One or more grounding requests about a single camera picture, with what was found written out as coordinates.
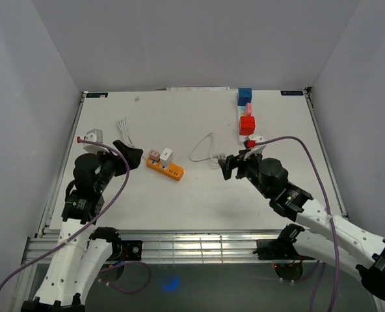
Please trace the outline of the red cube socket adapter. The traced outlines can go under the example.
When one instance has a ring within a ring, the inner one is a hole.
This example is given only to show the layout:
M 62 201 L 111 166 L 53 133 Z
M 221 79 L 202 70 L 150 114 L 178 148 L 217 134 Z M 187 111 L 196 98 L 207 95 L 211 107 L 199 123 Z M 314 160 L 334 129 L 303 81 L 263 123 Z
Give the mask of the red cube socket adapter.
M 239 135 L 248 136 L 255 132 L 256 120 L 253 116 L 241 116 L 239 119 Z

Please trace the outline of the white multicolour power strip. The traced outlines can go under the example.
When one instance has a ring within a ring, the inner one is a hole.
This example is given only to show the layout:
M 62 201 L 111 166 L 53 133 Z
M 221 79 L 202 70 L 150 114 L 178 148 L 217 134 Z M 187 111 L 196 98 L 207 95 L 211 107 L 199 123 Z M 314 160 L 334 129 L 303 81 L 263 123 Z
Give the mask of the white multicolour power strip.
M 239 119 L 241 116 L 244 116 L 244 108 L 245 106 L 236 106 L 237 108 L 237 117 L 238 117 L 238 128 L 239 128 Z M 208 156 L 207 157 L 204 157 L 204 158 L 201 158 L 201 159 L 193 159 L 193 153 L 195 152 L 195 150 L 199 147 L 199 145 L 205 140 L 209 138 L 211 140 L 211 145 L 210 145 L 210 148 L 209 148 L 209 153 L 208 153 Z M 243 145 L 243 142 L 248 138 L 248 136 L 238 136 L 238 139 L 239 139 L 239 145 Z M 194 162 L 194 163 L 200 163 L 200 162 L 204 162 L 204 161 L 211 161 L 214 165 L 218 164 L 218 160 L 219 159 L 225 159 L 226 158 L 226 154 L 225 153 L 214 153 L 214 148 L 215 148 L 215 142 L 216 142 L 216 139 L 215 139 L 215 134 L 210 132 L 208 133 L 206 136 L 204 136 L 198 143 L 197 145 L 195 145 L 195 147 L 190 151 L 190 153 L 188 154 L 188 158 L 191 162 Z

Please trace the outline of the white plug adapter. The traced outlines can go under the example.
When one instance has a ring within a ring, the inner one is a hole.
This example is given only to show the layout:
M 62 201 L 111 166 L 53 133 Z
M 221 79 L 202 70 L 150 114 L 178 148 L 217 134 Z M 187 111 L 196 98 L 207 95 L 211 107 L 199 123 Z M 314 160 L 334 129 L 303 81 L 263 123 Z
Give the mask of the white plug adapter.
M 173 160 L 173 151 L 170 148 L 165 148 L 159 158 L 163 166 L 169 166 Z

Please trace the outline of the blue cube socket adapter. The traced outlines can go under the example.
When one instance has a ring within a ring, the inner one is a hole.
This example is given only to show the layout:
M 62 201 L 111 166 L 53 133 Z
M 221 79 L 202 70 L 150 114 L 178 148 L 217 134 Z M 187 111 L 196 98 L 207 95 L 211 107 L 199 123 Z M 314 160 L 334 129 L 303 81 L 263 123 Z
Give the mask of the blue cube socket adapter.
M 237 105 L 242 107 L 252 102 L 252 89 L 248 87 L 238 88 Z

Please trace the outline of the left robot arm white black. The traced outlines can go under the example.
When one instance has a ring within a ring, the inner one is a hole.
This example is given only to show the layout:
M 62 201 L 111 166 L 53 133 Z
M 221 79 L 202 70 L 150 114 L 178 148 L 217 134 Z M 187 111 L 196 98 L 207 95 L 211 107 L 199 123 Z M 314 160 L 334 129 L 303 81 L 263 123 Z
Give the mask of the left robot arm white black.
M 98 218 L 117 200 L 105 203 L 103 193 L 112 178 L 128 177 L 139 167 L 143 151 L 120 140 L 107 146 L 78 138 L 86 152 L 74 162 L 62 210 L 57 246 L 47 252 L 51 262 L 44 280 L 22 311 L 84 311 L 89 290 L 104 262 L 122 253 L 120 236 L 113 227 L 98 227 Z

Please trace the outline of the orange power strip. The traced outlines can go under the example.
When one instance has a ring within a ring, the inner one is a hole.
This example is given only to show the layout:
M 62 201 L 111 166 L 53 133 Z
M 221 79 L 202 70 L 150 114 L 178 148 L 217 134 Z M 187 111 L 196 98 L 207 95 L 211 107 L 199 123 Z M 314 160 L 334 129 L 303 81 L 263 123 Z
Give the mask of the orange power strip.
M 120 131 L 123 143 L 126 146 L 135 148 L 135 145 L 129 135 L 126 118 L 118 120 L 117 127 Z M 161 161 L 155 162 L 151 160 L 149 156 L 143 155 L 142 158 L 145 160 L 146 166 L 148 168 L 151 168 L 152 170 L 159 172 L 160 174 L 163 174 L 175 181 L 179 181 L 184 175 L 184 169 L 181 166 L 175 164 L 173 160 L 169 166 L 163 166 Z

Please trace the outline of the rose gold plug adapter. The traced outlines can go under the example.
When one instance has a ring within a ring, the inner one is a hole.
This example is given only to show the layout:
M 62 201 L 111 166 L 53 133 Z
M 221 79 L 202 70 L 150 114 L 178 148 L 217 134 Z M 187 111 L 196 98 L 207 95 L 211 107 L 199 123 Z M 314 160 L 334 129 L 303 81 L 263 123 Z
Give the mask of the rose gold plug adapter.
M 155 150 L 155 149 L 151 149 L 149 152 L 148 152 L 148 156 L 151 160 L 155 161 L 155 162 L 159 162 L 160 161 L 160 156 L 161 154 Z

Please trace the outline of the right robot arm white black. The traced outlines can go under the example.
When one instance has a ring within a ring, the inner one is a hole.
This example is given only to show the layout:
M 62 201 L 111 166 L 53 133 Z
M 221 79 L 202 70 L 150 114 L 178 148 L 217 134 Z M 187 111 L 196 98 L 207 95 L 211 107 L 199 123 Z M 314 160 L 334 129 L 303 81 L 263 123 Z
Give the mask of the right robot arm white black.
M 269 200 L 274 212 L 291 220 L 293 227 L 305 227 L 294 229 L 278 241 L 282 256 L 293 258 L 301 251 L 332 262 L 337 269 L 352 272 L 366 290 L 385 301 L 384 237 L 328 214 L 311 194 L 289 182 L 287 170 L 277 159 L 230 155 L 219 165 L 226 180 L 237 170 L 236 178 L 248 179 Z

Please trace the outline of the pink plug adapter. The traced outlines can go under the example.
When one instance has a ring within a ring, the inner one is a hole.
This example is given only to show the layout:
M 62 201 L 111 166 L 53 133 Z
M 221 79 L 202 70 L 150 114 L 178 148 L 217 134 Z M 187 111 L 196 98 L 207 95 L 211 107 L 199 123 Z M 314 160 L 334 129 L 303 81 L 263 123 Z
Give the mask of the pink plug adapter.
M 244 115 L 245 116 L 251 116 L 252 115 L 252 104 L 247 103 L 244 108 Z

